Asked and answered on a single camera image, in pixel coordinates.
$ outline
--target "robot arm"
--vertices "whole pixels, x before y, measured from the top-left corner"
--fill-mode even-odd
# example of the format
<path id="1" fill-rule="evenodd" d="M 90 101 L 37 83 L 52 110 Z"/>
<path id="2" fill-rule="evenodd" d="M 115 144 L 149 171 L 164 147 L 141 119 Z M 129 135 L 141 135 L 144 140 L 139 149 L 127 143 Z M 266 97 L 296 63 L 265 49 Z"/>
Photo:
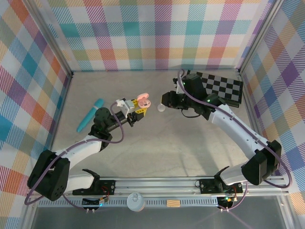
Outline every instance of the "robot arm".
<path id="1" fill-rule="evenodd" d="M 177 78 L 174 78 L 173 81 L 175 84 L 177 84 L 178 80 Z M 257 136 L 262 143 L 269 146 L 274 152 L 276 152 L 276 154 L 279 156 L 281 155 L 281 145 L 277 141 L 270 143 L 266 138 L 257 134 L 238 117 L 236 117 L 222 98 L 216 94 L 207 94 L 201 82 L 200 76 L 196 74 L 186 75 L 182 79 L 182 82 L 184 89 L 191 96 L 225 110 L 234 116 L 236 120 L 242 123 L 247 131 L 250 131 L 252 134 Z M 264 148 L 264 145 L 254 140 L 245 129 L 239 126 L 226 114 L 210 106 L 197 103 L 186 96 L 179 84 L 177 84 L 176 91 L 170 91 L 162 96 L 162 104 L 174 109 L 194 109 L 197 114 L 202 115 L 206 120 L 212 122 L 226 132 L 238 144 L 246 157 L 249 159 L 249 161 L 244 164 L 234 167 L 226 167 L 214 176 L 216 183 L 215 185 L 219 187 L 220 191 L 222 191 L 226 186 L 244 181 L 249 181 L 254 185 L 259 185 L 278 169 L 278 161 Z"/>
<path id="2" fill-rule="evenodd" d="M 128 112 L 126 112 L 122 104 L 128 105 L 130 108 Z M 121 111 L 115 115 L 122 125 L 129 123 L 130 126 L 133 126 L 135 122 L 140 121 L 145 116 L 147 109 L 141 108 L 135 111 L 135 108 L 138 106 L 137 100 L 122 99 L 117 101 L 117 105 L 121 108 Z M 51 201 L 55 201 L 65 192 L 77 189 L 96 189 L 99 186 L 99 175 L 88 169 L 83 169 L 87 174 L 69 176 L 69 171 L 83 159 L 105 149 L 109 141 L 112 140 L 110 132 L 117 127 L 119 127 L 118 122 L 107 108 L 102 107 L 98 109 L 95 113 L 94 125 L 91 127 L 90 133 L 83 140 L 75 143 L 73 147 L 70 146 L 56 152 L 45 150 L 40 154 L 28 179 L 28 187 L 33 188 L 47 166 L 56 157 L 67 151 L 66 154 L 56 160 L 55 164 L 35 188 L 35 191 Z"/>

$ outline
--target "plaid fabric backdrop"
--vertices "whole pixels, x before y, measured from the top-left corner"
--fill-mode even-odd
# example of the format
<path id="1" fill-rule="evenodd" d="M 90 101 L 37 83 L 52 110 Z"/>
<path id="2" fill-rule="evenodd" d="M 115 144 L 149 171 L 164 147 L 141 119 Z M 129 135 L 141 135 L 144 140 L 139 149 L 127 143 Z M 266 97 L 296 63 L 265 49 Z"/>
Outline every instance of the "plaid fabric backdrop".
<path id="1" fill-rule="evenodd" d="M 244 81 L 265 137 L 282 144 L 293 173 L 290 189 L 305 225 L 305 1 L 286 0 L 260 44 Z"/>
<path id="2" fill-rule="evenodd" d="M 15 229 L 68 77 L 21 0 L 0 1 L 0 229 Z"/>
<path id="3" fill-rule="evenodd" d="M 272 1 L 36 3 L 71 68 L 95 71 L 234 68 L 251 45 Z"/>

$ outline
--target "wooden block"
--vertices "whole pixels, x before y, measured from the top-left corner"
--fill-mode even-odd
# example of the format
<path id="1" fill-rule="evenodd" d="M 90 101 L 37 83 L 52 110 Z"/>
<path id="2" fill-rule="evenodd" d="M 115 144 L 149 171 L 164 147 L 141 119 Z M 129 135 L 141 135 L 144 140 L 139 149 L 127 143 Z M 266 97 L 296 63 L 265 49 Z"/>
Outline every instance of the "wooden block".
<path id="1" fill-rule="evenodd" d="M 168 199 L 166 200 L 166 206 L 169 208 L 179 208 L 180 200 L 178 199 Z"/>

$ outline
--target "teal marker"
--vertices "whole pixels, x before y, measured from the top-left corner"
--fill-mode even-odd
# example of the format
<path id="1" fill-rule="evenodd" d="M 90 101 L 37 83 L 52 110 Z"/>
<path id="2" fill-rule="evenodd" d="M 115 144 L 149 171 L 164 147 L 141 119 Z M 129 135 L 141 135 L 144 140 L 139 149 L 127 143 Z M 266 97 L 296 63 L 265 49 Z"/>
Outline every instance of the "teal marker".
<path id="1" fill-rule="evenodd" d="M 91 110 L 87 113 L 87 115 L 84 117 L 84 119 L 81 121 L 81 123 L 79 124 L 78 128 L 77 128 L 77 132 L 79 133 L 83 128 L 85 128 L 85 126 L 90 122 L 90 120 L 94 117 L 95 112 L 101 108 L 104 104 L 104 100 L 103 99 L 98 99 L 94 105 L 93 108 L 91 108 Z"/>

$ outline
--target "checkerboard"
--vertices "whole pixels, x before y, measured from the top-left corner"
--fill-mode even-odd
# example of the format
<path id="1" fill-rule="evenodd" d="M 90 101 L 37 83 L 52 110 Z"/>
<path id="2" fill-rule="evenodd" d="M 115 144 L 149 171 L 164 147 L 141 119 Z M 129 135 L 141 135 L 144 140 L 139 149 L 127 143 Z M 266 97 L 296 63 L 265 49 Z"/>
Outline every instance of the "checkerboard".
<path id="1" fill-rule="evenodd" d="M 196 71 L 187 71 L 187 74 L 191 73 L 201 76 L 208 94 L 219 95 L 230 106 L 239 107 L 239 104 L 242 103 L 243 82 Z"/>

